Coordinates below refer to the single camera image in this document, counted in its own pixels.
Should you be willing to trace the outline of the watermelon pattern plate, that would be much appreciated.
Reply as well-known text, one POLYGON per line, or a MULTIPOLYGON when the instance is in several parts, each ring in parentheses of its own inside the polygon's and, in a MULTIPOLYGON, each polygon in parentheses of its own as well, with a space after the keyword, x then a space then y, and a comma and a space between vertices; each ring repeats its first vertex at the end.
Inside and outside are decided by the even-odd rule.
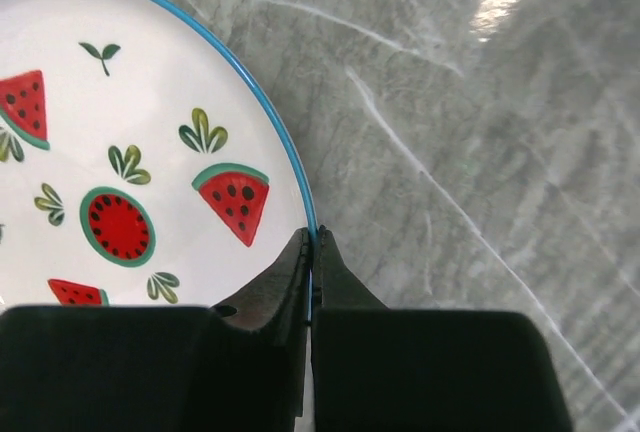
POLYGON ((1 0, 1 305, 211 306, 317 227, 295 146, 166 0, 1 0))

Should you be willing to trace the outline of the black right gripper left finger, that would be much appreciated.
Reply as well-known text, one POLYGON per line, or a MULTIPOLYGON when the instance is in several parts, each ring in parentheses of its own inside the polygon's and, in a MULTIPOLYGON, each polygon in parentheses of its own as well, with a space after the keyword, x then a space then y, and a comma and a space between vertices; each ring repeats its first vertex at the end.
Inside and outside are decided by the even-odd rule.
POLYGON ((21 306, 1 317, 5 431, 290 431, 310 237, 209 307, 21 306))

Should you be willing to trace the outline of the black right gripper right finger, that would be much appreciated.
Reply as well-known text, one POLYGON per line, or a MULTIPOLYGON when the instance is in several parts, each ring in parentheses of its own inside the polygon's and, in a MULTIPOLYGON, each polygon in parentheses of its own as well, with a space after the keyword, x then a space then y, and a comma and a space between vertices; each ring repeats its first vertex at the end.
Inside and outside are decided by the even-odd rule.
POLYGON ((321 228, 311 363, 319 431, 569 431, 547 343, 513 311, 392 309, 321 228))

